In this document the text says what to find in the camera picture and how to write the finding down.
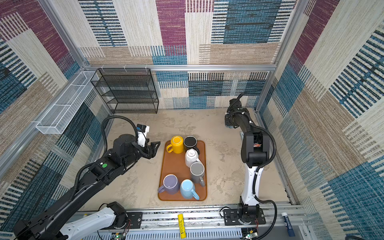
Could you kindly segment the yellow mug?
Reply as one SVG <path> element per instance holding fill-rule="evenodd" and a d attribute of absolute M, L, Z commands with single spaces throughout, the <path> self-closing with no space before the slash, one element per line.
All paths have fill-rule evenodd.
<path fill-rule="evenodd" d="M 168 153 L 181 154 L 184 152 L 184 139 L 181 136 L 174 136 L 166 147 Z"/>

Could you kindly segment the purple mug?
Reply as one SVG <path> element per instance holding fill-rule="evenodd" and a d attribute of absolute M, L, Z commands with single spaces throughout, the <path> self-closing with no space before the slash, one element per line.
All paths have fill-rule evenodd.
<path fill-rule="evenodd" d="M 163 184 L 158 188 L 158 193 L 176 194 L 180 190 L 180 182 L 176 175 L 169 174 L 163 179 Z"/>

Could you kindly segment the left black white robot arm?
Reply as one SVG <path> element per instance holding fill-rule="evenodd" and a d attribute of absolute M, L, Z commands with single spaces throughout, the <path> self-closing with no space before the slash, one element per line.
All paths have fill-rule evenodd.
<path fill-rule="evenodd" d="M 149 127 L 136 126 L 124 116 L 119 116 L 119 119 L 130 123 L 134 134 L 119 136 L 111 149 L 105 142 L 102 157 L 79 169 L 74 186 L 67 193 L 40 215 L 15 224 L 13 232 L 17 240 L 80 240 L 128 220 L 126 210 L 117 202 L 112 202 L 94 214 L 69 222 L 89 199 L 128 172 L 140 158 L 152 159 L 157 154 L 160 142 L 139 141 L 139 135 L 146 135 Z"/>

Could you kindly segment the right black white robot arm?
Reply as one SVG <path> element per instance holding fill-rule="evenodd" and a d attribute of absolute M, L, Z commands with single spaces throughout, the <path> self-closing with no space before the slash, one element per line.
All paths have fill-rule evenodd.
<path fill-rule="evenodd" d="M 238 204 L 238 222 L 243 225 L 253 224 L 259 218 L 259 188 L 264 167 L 276 156 L 276 141 L 264 128 L 257 126 L 247 108 L 242 107 L 241 93 L 230 100 L 225 114 L 225 126 L 241 128 L 243 133 L 241 159 L 245 165 L 245 184 Z"/>

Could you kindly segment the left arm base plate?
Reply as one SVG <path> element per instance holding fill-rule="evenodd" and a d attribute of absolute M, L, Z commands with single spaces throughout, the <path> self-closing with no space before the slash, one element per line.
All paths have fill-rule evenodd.
<path fill-rule="evenodd" d="M 143 212 L 127 212 L 123 215 L 122 229 L 130 231 L 131 229 L 139 229 L 142 224 Z"/>

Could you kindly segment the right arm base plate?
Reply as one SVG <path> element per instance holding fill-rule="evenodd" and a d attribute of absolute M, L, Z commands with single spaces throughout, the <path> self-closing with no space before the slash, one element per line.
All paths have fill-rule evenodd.
<path fill-rule="evenodd" d="M 239 218 L 238 210 L 224 209 L 222 210 L 222 215 L 225 221 L 226 226 L 236 226 L 236 225 L 265 225 L 266 219 L 263 209 L 259 208 L 259 213 L 251 217 L 242 217 Z"/>

